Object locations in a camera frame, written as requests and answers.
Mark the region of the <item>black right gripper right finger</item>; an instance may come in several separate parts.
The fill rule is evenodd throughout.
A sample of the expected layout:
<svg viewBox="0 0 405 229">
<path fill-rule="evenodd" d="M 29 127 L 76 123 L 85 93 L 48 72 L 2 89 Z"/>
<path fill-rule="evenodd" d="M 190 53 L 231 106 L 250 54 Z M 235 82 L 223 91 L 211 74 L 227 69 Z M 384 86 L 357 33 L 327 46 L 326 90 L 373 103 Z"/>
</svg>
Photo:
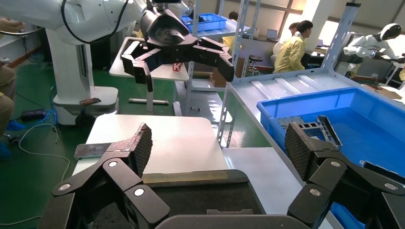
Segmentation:
<svg viewBox="0 0 405 229">
<path fill-rule="evenodd" d="M 332 143 L 309 137 L 297 123 L 288 125 L 285 148 L 306 183 L 288 208 L 290 217 L 317 229 L 337 203 L 368 229 L 404 228 L 402 176 L 369 162 L 351 162 Z"/>
</svg>

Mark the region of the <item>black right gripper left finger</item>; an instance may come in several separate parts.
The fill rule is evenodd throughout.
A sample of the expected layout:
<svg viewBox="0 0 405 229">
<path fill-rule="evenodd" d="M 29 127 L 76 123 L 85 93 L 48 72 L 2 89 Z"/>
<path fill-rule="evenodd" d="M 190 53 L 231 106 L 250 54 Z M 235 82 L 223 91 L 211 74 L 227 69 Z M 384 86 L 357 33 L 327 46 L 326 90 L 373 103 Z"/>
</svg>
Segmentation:
<svg viewBox="0 0 405 229">
<path fill-rule="evenodd" d="M 153 229 L 167 219 L 169 206 L 142 180 L 151 137 L 140 124 L 131 138 L 111 143 L 95 164 L 58 184 L 38 228 L 86 229 L 112 203 L 134 229 Z"/>
</svg>

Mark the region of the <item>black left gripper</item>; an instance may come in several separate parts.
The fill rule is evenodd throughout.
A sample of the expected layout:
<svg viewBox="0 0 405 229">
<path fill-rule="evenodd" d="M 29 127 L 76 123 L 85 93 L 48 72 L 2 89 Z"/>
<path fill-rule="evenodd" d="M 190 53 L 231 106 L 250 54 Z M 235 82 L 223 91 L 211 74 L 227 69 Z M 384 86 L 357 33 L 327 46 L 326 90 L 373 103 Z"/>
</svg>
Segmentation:
<svg viewBox="0 0 405 229">
<path fill-rule="evenodd" d="M 146 9 L 140 19 L 145 42 L 127 40 L 122 45 L 124 72 L 134 76 L 153 92 L 151 71 L 162 64 L 198 62 L 217 68 L 227 82 L 234 79 L 235 68 L 229 47 L 210 38 L 193 37 L 187 27 L 169 10 Z"/>
</svg>

